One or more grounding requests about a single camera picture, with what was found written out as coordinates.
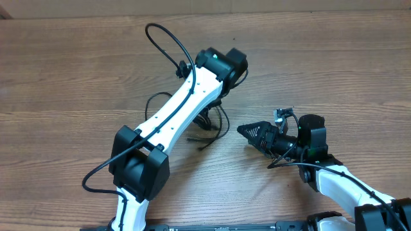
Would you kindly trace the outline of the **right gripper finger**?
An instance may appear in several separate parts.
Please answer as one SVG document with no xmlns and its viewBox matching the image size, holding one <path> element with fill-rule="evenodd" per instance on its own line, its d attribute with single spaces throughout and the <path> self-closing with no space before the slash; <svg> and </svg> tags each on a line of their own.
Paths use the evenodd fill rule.
<svg viewBox="0 0 411 231">
<path fill-rule="evenodd" d="M 252 145 L 255 147 L 258 151 L 260 151 L 262 154 L 266 153 L 266 141 L 264 139 L 262 140 L 257 140 L 257 141 L 252 141 L 248 140 L 248 144 Z"/>
<path fill-rule="evenodd" d="M 244 136 L 248 141 L 259 141 L 266 134 L 270 127 L 268 121 L 260 121 L 251 124 L 243 124 L 237 127 L 237 132 Z"/>
</svg>

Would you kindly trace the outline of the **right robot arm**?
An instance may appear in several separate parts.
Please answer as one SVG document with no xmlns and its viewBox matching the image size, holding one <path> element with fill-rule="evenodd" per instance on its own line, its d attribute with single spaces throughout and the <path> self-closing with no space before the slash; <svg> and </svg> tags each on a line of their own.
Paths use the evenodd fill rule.
<svg viewBox="0 0 411 231">
<path fill-rule="evenodd" d="M 335 211 L 307 217 L 302 230 L 410 230 L 410 198 L 395 199 L 359 180 L 328 152 L 325 119 L 315 114 L 296 117 L 279 109 L 274 122 L 237 128 L 248 143 L 272 159 L 268 168 L 296 166 L 301 180 L 331 198 L 351 217 Z"/>
</svg>

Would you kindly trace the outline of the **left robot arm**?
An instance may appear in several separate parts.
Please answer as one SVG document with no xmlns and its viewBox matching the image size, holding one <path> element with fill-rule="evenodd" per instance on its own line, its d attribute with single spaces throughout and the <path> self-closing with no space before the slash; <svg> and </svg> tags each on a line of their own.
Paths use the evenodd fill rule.
<svg viewBox="0 0 411 231">
<path fill-rule="evenodd" d="M 109 230 L 144 230 L 150 200 L 170 176 L 169 155 L 194 118 L 234 88 L 247 70 L 245 53 L 233 48 L 222 54 L 210 47 L 193 64 L 180 63 L 185 82 L 166 104 L 136 129 L 123 126 L 115 135 L 109 165 L 119 194 L 116 217 Z"/>
</svg>

